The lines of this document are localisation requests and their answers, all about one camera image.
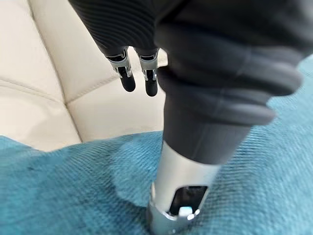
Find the cream leather couch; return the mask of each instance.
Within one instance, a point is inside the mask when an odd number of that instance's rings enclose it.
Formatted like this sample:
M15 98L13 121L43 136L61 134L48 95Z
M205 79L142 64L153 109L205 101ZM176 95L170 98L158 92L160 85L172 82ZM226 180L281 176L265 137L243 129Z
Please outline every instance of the cream leather couch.
M165 95L123 90L67 0L0 0L0 135L50 151L161 130ZM161 51L159 64L167 63Z

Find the teal fabric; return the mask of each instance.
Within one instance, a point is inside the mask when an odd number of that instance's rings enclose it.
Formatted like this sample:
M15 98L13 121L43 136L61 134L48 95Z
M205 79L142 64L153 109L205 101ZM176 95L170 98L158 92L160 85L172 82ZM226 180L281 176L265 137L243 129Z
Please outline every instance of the teal fabric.
M278 118L252 130L182 234L313 234L313 57L299 69L303 88L271 100ZM152 132L45 153L1 137L0 234L147 234L161 141Z

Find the black sleeve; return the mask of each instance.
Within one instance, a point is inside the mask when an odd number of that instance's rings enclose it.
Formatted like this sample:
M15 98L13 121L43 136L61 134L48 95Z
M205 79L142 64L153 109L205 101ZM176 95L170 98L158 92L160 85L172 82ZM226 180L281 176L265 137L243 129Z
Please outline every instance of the black sleeve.
M312 0L70 2L100 49L115 45L121 28L130 46L167 52L158 69L163 138L201 163L224 163L253 125L270 123L268 100L301 86L296 67L312 53ZM127 18L117 17L121 8Z

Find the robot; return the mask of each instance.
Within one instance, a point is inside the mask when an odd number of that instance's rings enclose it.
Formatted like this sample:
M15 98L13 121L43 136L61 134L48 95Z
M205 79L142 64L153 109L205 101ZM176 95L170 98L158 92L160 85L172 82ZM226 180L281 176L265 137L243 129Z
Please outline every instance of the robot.
M166 92L158 173L147 221L175 234L201 212L220 167L254 125L267 125L274 96L302 84L313 52L311 0L69 0L124 89L135 89L135 48L146 92ZM168 65L157 68L157 52Z

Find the black rubber fingertip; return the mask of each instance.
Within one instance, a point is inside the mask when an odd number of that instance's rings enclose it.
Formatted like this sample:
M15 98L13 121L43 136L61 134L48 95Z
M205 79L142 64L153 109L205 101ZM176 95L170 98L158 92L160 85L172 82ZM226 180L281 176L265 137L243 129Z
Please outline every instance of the black rubber fingertip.
M155 96L157 94L157 81L146 81L146 93L148 96Z
M128 92L133 92L136 88L136 83L133 75L131 75L130 77L123 76L123 78L121 78L121 82L124 89Z

